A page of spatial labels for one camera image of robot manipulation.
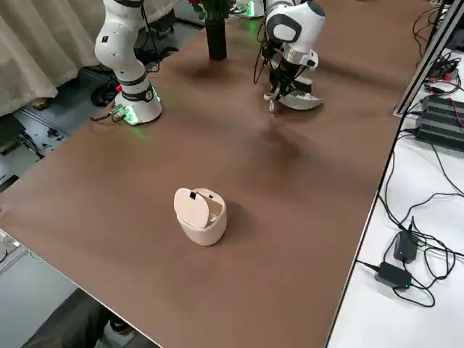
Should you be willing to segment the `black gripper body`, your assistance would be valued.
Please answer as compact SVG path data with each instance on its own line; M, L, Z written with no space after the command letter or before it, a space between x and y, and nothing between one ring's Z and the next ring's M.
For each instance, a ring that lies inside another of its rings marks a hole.
M270 61L270 97L283 98L292 93L311 94L312 81L303 76L307 70L306 65L294 65L284 59L272 58Z

